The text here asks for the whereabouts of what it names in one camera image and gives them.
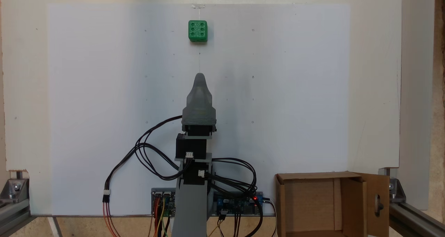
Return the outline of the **translucent grey gripper finger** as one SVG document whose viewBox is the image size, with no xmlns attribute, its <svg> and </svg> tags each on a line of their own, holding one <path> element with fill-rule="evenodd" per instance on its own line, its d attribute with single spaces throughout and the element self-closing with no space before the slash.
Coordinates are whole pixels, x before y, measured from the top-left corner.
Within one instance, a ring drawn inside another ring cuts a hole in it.
<svg viewBox="0 0 445 237">
<path fill-rule="evenodd" d="M 205 75 L 197 73 L 191 91 L 187 96 L 187 108 L 209 109 L 212 107 L 212 94 L 207 87 Z"/>
</svg>

